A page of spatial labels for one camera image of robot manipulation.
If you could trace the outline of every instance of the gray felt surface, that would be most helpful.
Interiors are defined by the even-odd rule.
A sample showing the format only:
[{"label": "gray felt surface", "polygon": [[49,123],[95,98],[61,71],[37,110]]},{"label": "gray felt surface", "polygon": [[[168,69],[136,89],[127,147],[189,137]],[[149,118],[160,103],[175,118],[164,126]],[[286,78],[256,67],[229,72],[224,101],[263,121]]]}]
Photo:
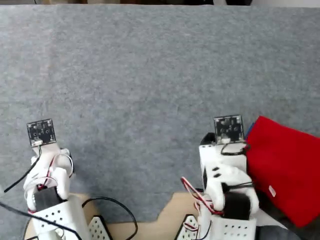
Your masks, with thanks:
[{"label": "gray felt surface", "polygon": [[[200,186],[212,117],[265,115],[319,136],[320,9],[0,6],[0,182],[30,164],[26,122],[53,118],[75,159],[73,192],[153,221]],[[22,185],[3,200],[26,209]],[[109,222],[130,221],[112,204]],[[1,239],[26,219],[0,209]]]}]

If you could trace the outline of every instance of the perforated bracket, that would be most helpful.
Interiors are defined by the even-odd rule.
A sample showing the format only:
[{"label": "perforated bracket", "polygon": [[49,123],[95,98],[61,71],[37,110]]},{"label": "perforated bracket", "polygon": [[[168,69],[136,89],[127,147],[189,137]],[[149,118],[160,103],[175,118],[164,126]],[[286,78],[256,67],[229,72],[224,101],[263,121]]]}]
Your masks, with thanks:
[{"label": "perforated bracket", "polygon": [[208,240],[255,240],[257,220],[237,220],[211,217],[211,235]]},{"label": "perforated bracket", "polygon": [[94,216],[88,227],[92,240],[113,240],[102,216]]},{"label": "perforated bracket", "polygon": [[[192,226],[195,228],[195,230],[189,230],[187,229],[184,224],[187,223],[188,225]],[[184,220],[180,226],[180,229],[175,237],[174,240],[195,240],[197,239],[197,234],[198,234],[198,222],[197,219],[194,215],[192,214],[187,214],[184,217]]]}]

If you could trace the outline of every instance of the red cloth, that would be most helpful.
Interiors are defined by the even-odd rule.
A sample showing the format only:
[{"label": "red cloth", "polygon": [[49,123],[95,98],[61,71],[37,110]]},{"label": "red cloth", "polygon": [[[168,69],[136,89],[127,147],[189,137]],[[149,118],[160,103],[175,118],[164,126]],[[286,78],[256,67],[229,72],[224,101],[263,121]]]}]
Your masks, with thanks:
[{"label": "red cloth", "polygon": [[256,187],[297,227],[310,223],[320,214],[320,138],[260,116],[247,141]]}]

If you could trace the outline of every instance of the black wire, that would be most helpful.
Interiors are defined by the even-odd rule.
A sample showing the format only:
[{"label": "black wire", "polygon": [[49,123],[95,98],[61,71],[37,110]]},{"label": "black wire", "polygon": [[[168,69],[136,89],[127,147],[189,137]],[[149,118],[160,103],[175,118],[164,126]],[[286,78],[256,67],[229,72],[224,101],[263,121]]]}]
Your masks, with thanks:
[{"label": "black wire", "polygon": [[211,228],[211,224],[212,224],[212,221],[210,221],[210,225],[209,225],[208,230],[206,231],[206,234],[204,235],[204,237],[198,238],[198,239],[196,238],[194,240],[204,240],[208,236],[208,233],[209,233],[210,228]]},{"label": "black wire", "polygon": [[78,240],[82,240],[82,238],[80,237],[79,233],[77,233],[75,230],[69,228],[69,227],[66,227],[66,226],[62,226],[58,223],[55,223],[53,221],[49,221],[47,219],[44,219],[42,217],[39,217],[39,216],[36,216],[36,215],[32,215],[30,213],[27,213],[27,212],[24,212],[24,211],[20,211],[18,209],[15,209],[11,206],[8,206],[6,204],[4,204],[3,202],[0,201],[0,207],[3,207],[4,209],[8,210],[9,212],[12,212],[12,213],[15,213],[15,214],[18,214],[18,215],[21,215],[21,216],[24,216],[24,217],[28,217],[28,218],[33,218],[33,219],[37,219],[39,221],[42,221],[42,222],[45,222],[47,224],[50,224],[50,225],[53,225],[57,228],[61,228],[61,229],[64,229],[66,231],[69,231],[71,233],[73,233],[77,238]]},{"label": "black wire", "polygon": [[126,240],[130,240],[132,239],[138,232],[138,223],[137,223],[137,220],[134,216],[134,214],[130,211],[129,208],[127,208],[123,203],[111,198],[111,197],[107,197],[107,196],[97,196],[97,197],[92,197],[92,198],[89,198],[88,200],[86,200],[84,203],[82,203],[82,208],[84,208],[87,203],[91,202],[91,201],[95,201],[95,200],[106,200],[106,201],[110,201],[110,202],[113,202],[115,204],[118,204],[120,207],[122,207],[124,210],[126,210],[128,212],[128,214],[131,216],[132,220],[133,220],[133,223],[134,223],[134,226],[135,226],[135,231],[134,233],[129,236]]},{"label": "black wire", "polygon": [[17,181],[15,181],[14,183],[12,183],[10,186],[8,186],[5,190],[4,193],[7,193],[8,191],[10,191],[13,187],[15,187],[18,183],[20,183],[30,172],[31,170],[36,166],[36,164],[39,162],[41,154],[42,154],[42,150],[41,150],[41,146],[38,147],[39,149],[39,156],[37,157],[37,159],[35,160],[35,162],[31,165],[31,167],[22,175],[22,177],[20,177]]},{"label": "black wire", "polygon": [[39,238],[38,238],[38,236],[33,236],[33,237],[28,238],[28,239],[26,239],[26,240],[34,240],[34,239],[39,239]]},{"label": "black wire", "polygon": [[230,144],[230,143],[227,143],[225,144],[222,149],[221,149],[221,152],[220,154],[223,155],[223,156],[238,156],[238,155],[245,155],[246,154],[246,148],[250,148],[250,145],[244,141],[243,143],[246,144],[246,146],[244,148],[241,149],[241,151],[237,151],[237,152],[224,152],[225,148]]},{"label": "black wire", "polygon": [[25,224],[25,228],[24,228],[23,235],[22,235],[22,240],[25,240],[25,238],[26,238],[27,229],[28,229],[28,226],[29,226],[30,221],[31,221],[31,218],[29,218],[28,221],[27,221],[26,224]]}]

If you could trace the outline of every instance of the wooden board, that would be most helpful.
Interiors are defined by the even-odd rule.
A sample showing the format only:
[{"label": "wooden board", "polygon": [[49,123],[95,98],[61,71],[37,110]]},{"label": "wooden board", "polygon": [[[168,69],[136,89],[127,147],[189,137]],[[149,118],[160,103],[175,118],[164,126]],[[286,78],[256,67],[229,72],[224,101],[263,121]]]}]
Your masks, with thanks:
[{"label": "wooden board", "polygon": [[[88,199],[88,196],[78,195],[82,201]],[[186,214],[197,215],[194,209],[194,199],[186,192],[176,192],[173,194],[169,203],[164,207],[158,218],[154,222],[139,222],[138,233],[135,240],[173,240],[180,228]],[[92,202],[89,202],[84,208],[86,222],[90,223],[94,215],[99,212]],[[107,227],[114,240],[124,240],[135,230],[132,222],[107,224]],[[26,239],[35,235],[32,223],[29,224],[26,231]]]}]

